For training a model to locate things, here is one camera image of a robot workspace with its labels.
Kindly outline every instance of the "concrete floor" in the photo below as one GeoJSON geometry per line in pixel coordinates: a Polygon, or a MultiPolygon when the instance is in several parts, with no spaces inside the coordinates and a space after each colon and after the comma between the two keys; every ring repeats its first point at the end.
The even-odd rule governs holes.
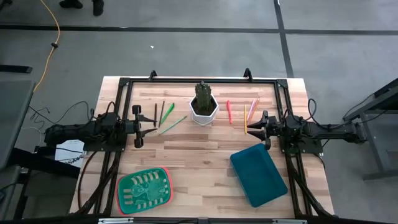
{"type": "MultiPolygon", "coordinates": [[[[277,28],[272,0],[118,0],[106,1],[101,17],[91,15],[92,3],[80,10],[49,6],[61,25],[131,27],[277,28]]],[[[286,29],[398,29],[394,0],[280,0],[286,29]]],[[[53,24],[39,1],[14,0],[0,12],[3,24],[53,24]]],[[[56,32],[0,30],[0,62],[33,67],[30,75],[2,73],[0,78],[40,80],[56,32]]],[[[317,118],[339,123],[346,110],[398,77],[398,36],[287,35],[297,78],[318,102],[317,118]]],[[[105,75],[195,75],[240,77],[246,67],[256,77],[286,77],[278,34],[62,32],[47,76],[31,106],[50,109],[59,118],[77,101],[95,107],[105,75]]],[[[62,123],[81,123],[77,106],[62,123]]],[[[37,126],[29,117],[24,126],[37,126]]],[[[17,146],[32,149],[38,135],[21,131],[17,146]]],[[[363,182],[376,171],[368,144],[330,141],[325,147],[326,175],[335,213],[345,218],[398,222],[398,179],[363,182]]],[[[25,217],[64,215],[75,180],[37,177],[25,217]],[[42,182],[56,185],[47,195],[42,182]]]]}

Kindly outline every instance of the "green plastic basket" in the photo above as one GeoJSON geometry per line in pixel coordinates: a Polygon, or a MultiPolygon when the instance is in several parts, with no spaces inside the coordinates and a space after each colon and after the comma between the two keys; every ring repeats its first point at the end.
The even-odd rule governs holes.
{"type": "Polygon", "coordinates": [[[168,170],[156,167],[121,177],[117,192],[119,211],[128,215],[168,203],[173,185],[168,170]]]}

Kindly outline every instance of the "person's foot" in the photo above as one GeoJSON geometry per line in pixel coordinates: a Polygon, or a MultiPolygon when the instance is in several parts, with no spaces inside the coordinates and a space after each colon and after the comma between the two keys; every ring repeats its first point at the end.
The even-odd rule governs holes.
{"type": "Polygon", "coordinates": [[[94,16],[100,16],[104,12],[104,1],[103,0],[93,0],[93,14],[94,16]]]}
{"type": "Polygon", "coordinates": [[[81,9],[83,7],[83,4],[78,0],[63,0],[62,2],[60,2],[60,6],[65,9],[81,9]]]}

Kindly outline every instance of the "cactus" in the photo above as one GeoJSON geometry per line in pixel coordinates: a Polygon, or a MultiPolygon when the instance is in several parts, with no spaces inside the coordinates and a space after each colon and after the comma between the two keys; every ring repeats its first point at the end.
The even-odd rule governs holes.
{"type": "Polygon", "coordinates": [[[211,103],[211,88],[205,82],[201,82],[195,86],[197,95],[197,108],[200,115],[210,115],[213,112],[213,104],[211,103]]]}

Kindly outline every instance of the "wooden tabletop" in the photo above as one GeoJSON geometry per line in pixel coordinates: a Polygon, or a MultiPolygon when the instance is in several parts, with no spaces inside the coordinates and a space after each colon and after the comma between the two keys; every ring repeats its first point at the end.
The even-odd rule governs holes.
{"type": "MultiPolygon", "coordinates": [[[[96,114],[104,113],[110,101],[116,98],[120,77],[104,77],[96,106],[96,114]]],[[[287,79],[290,98],[295,114],[308,116],[307,92],[301,78],[287,79]]],[[[212,217],[212,218],[293,218],[290,191],[263,206],[253,208],[231,167],[229,157],[235,152],[260,142],[244,133],[243,107],[250,108],[253,99],[259,97],[260,103],[252,122],[258,121],[263,110],[269,116],[276,116],[274,87],[268,84],[211,84],[212,93],[220,105],[216,119],[207,126],[199,126],[191,119],[189,101],[195,94],[194,83],[135,83],[132,89],[132,105],[141,105],[142,114],[154,117],[157,103],[159,119],[162,102],[164,113],[172,103],[174,110],[160,129],[144,138],[144,146],[134,148],[135,135],[129,135],[126,150],[122,154],[118,178],[151,167],[168,168],[174,185],[174,199],[167,205],[135,213],[134,217],[212,217]],[[231,102],[233,123],[229,124],[226,101],[231,102]],[[188,118],[163,135],[159,133],[176,120],[188,118]]],[[[133,119],[131,107],[129,119],[133,119]]],[[[153,128],[153,123],[143,123],[143,129],[153,128]]],[[[285,157],[279,148],[277,138],[271,138],[269,150],[279,173],[289,188],[285,157]]],[[[99,152],[87,167],[81,186],[83,203],[93,193],[100,179],[104,153],[99,152]]],[[[311,154],[303,155],[307,184],[314,196],[333,213],[325,171],[319,158],[311,154]]],[[[105,205],[108,188],[104,191],[105,205]]],[[[120,216],[115,194],[112,216],[120,216]]],[[[300,208],[304,212],[302,193],[298,190],[300,208]]],[[[77,210],[77,194],[73,198],[71,212],[77,210]]]]}

